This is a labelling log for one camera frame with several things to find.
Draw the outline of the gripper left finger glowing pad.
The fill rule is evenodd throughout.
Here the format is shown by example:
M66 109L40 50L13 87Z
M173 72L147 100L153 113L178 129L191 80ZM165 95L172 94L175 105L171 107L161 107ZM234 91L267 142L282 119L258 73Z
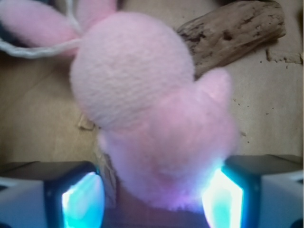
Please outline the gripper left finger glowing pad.
M89 161L0 167L2 228L100 228L104 211L104 183Z

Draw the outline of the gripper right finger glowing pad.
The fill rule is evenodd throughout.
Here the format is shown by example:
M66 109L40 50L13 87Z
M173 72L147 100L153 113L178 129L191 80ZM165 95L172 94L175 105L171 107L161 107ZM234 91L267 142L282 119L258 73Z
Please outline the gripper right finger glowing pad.
M234 155L202 194L211 228L302 228L304 160L295 155Z

